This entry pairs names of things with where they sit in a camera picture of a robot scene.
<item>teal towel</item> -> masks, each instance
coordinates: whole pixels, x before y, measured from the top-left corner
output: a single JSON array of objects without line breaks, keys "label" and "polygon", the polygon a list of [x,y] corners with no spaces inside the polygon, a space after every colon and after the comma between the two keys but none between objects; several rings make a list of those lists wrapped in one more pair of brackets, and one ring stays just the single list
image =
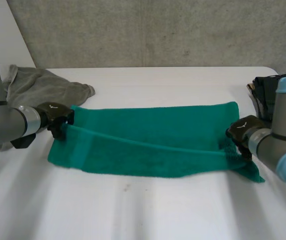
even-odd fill
[{"label": "teal towel", "polygon": [[234,170],[263,182],[225,130],[239,119],[235,102],[211,106],[84,109],[55,140],[49,162],[89,173],[177,178]]}]

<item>robotic arm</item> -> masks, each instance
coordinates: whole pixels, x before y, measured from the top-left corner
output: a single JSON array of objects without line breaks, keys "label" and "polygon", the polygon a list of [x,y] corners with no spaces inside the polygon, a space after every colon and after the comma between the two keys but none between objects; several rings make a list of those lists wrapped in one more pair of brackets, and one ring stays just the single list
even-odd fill
[{"label": "robotic arm", "polygon": [[0,77],[0,144],[11,142],[15,148],[27,148],[40,128],[47,127],[57,139],[63,139],[61,124],[73,124],[74,111],[54,102],[39,106],[9,107]]},{"label": "robotic arm", "polygon": [[251,115],[233,123],[226,134],[243,156],[253,154],[286,182],[286,77],[278,83],[271,129]]}]

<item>table surface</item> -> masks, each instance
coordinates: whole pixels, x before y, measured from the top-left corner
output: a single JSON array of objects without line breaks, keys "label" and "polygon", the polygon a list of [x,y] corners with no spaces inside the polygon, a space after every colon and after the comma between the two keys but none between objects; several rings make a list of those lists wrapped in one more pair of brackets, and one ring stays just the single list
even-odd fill
[{"label": "table surface", "polygon": [[[255,114],[246,84],[264,67],[50,69],[92,85],[82,107],[143,108],[236,101]],[[265,183],[228,171],[166,179],[85,173],[47,162],[53,139],[0,152],[0,240],[283,240],[286,184],[256,161]]]}]

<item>concrete wall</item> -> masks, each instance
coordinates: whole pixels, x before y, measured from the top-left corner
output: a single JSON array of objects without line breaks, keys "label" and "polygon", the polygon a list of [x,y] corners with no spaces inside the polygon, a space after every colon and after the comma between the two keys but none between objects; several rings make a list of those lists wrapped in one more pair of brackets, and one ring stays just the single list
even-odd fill
[{"label": "concrete wall", "polygon": [[42,68],[266,66],[286,72],[286,0],[8,0]]}]

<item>crumpled gray cloth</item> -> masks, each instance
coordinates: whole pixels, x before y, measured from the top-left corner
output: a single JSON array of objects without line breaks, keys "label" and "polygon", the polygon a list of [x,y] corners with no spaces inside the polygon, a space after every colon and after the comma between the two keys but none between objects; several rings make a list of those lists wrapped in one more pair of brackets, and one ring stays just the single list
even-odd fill
[{"label": "crumpled gray cloth", "polygon": [[[33,67],[11,65],[3,80],[10,107],[36,107],[44,102],[55,102],[67,107],[81,105],[95,94],[92,86],[68,80],[52,72]],[[12,147],[10,142],[0,145],[0,151]]]}]

